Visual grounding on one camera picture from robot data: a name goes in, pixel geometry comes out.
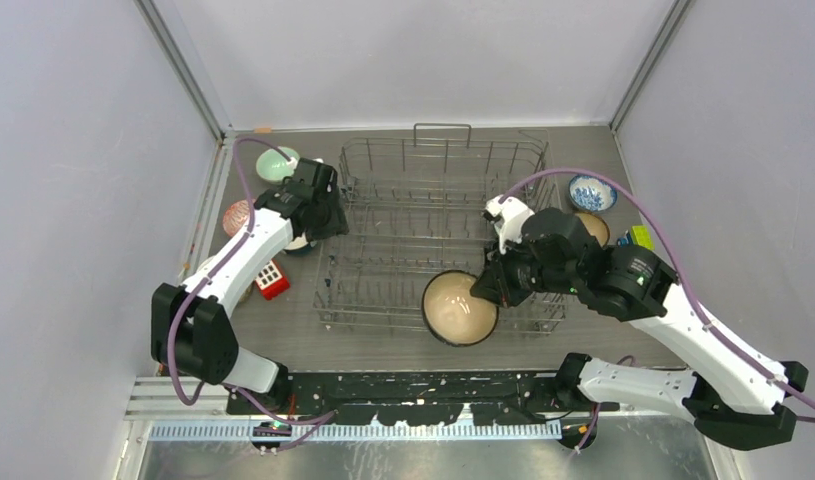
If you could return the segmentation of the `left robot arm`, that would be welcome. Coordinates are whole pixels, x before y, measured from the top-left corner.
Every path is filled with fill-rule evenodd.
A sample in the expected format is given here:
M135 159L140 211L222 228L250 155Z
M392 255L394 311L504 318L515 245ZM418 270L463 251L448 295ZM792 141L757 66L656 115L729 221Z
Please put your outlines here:
M210 385L251 391L263 412L281 412L290 398L281 364L239 345L230 317L267 264L297 239L321 241L348 232L338 173L301 159L291 177L249 206L246 224L214 258L180 285L161 284L150 305L154 360Z

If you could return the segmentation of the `dark teal painted bowl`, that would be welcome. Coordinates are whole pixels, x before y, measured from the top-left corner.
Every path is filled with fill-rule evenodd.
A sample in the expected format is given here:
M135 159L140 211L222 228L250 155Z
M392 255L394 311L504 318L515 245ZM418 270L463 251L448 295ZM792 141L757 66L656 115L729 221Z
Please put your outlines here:
M435 275L426 285L420 311L429 332L453 347L485 341L498 324L498 307L470 293L477 278L461 270Z

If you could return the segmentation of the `blue floral white bowl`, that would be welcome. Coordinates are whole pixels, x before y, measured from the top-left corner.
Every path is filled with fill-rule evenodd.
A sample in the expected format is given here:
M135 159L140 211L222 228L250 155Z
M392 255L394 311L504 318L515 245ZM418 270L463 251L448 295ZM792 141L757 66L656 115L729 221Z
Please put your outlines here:
M611 185L588 175L574 176L568 183L568 195L574 207L590 213L608 211L618 200Z

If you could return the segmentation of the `teal and white bowl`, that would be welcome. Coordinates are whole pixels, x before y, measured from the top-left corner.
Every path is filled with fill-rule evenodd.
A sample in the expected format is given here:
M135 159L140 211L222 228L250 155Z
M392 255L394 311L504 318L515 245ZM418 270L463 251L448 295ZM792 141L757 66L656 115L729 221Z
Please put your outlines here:
M283 252L291 256L305 256L311 253L316 246L316 241L310 241L304 235L302 235L290 242L283 249Z

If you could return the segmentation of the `grey wire dish rack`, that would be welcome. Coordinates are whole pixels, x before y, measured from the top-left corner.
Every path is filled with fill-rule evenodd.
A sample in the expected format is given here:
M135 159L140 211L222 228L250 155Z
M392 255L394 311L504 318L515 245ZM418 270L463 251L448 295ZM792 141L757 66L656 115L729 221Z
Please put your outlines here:
M478 137L467 124L417 123L403 135L341 148L349 233L320 253L313 306L330 328L422 330L422 294L437 274L479 275L494 240L486 202L552 163L549 134Z

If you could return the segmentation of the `brown ribbed bowl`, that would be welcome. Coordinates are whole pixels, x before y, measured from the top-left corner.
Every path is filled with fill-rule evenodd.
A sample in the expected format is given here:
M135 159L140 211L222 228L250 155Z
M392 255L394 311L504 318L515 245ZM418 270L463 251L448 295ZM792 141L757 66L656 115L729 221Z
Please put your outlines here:
M574 215L583 223L589 234L595 237L602 247L608 245L611 232L605 220L595 214L587 212L575 212Z

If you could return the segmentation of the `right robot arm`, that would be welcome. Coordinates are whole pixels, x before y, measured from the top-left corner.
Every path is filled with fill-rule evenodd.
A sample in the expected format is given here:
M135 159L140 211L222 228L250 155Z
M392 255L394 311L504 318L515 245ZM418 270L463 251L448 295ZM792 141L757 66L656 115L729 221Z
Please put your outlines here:
M553 207L533 211L512 197L489 201L484 216L497 238L484 249L473 296L511 308L534 293L570 294L648 334L685 363L682 370L654 370L570 353L553 385L560 406L635 405L685 420L740 451L792 439L797 416L785 400L804 390L807 368L765 356L694 308L675 270L653 251L604 246L576 215Z

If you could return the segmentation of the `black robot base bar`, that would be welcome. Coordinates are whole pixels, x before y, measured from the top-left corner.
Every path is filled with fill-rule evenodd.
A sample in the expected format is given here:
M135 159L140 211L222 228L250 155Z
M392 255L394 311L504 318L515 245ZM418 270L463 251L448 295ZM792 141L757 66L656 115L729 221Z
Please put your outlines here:
M273 389L245 396L232 393L230 415L277 415L330 424L367 427L453 426L464 413L475 427L549 425L561 427L560 443L587 448L598 429L596 407L567 392L551 372L536 370L287 372Z

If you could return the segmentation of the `beige bowl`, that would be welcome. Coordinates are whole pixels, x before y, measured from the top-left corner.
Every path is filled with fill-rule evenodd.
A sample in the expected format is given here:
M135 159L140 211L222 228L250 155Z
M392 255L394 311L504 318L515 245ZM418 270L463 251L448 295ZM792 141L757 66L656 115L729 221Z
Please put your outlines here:
M253 289L254 283L253 282L248 283L246 288L240 294L237 304L243 304L244 302L246 302L250 298Z

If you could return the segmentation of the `pale green celadon bowl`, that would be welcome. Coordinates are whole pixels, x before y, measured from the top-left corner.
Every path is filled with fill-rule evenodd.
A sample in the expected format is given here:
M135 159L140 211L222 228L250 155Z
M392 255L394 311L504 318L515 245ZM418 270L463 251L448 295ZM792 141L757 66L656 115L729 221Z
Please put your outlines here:
M268 149L262 153L255 164L257 175L271 184L280 184L285 178L291 177L295 171L300 155L292 148L281 146L280 150Z

